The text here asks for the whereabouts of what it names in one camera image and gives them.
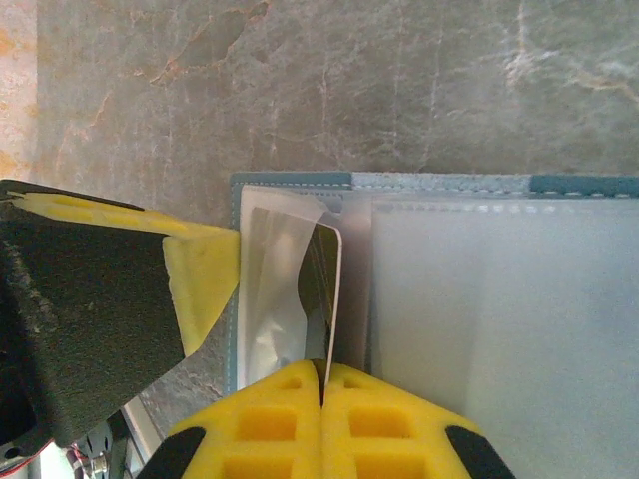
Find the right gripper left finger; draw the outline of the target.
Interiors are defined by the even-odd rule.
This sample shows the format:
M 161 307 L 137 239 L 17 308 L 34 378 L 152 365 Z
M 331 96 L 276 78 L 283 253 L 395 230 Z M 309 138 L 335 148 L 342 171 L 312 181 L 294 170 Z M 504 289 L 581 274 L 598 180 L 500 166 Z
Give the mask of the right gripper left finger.
M 321 479 L 320 379 L 292 363 L 179 422 L 137 479 Z

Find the orange patterned fabric backdrop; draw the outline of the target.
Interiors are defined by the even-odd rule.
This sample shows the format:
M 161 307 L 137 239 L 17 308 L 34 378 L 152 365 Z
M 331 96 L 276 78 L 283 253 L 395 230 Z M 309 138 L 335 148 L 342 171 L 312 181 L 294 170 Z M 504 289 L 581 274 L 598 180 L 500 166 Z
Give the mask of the orange patterned fabric backdrop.
M 0 0 L 0 179 L 29 177 L 37 116 L 37 0 Z

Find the teal square box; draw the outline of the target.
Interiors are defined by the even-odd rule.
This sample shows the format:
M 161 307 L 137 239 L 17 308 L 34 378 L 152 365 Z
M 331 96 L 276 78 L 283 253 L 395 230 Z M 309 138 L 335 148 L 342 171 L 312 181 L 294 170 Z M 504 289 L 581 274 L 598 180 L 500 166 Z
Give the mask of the teal square box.
M 639 177 L 243 173 L 336 215 L 335 357 L 480 424 L 516 479 L 639 479 Z

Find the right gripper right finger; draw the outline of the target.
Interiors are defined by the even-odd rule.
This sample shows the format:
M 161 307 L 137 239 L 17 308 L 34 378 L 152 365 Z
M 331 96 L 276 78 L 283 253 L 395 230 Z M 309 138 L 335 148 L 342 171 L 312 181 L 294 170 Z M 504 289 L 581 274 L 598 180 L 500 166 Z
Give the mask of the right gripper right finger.
M 336 364 L 324 387 L 322 479 L 516 479 L 469 419 Z

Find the black credit card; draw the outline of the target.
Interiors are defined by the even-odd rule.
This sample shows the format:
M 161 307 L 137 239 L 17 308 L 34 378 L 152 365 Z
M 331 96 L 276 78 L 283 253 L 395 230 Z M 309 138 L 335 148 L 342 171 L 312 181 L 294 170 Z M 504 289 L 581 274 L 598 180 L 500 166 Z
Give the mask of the black credit card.
M 332 366 L 341 264 L 340 231 L 316 223 L 298 275 L 298 294 L 307 318 L 305 359 L 316 369 L 320 404 Z

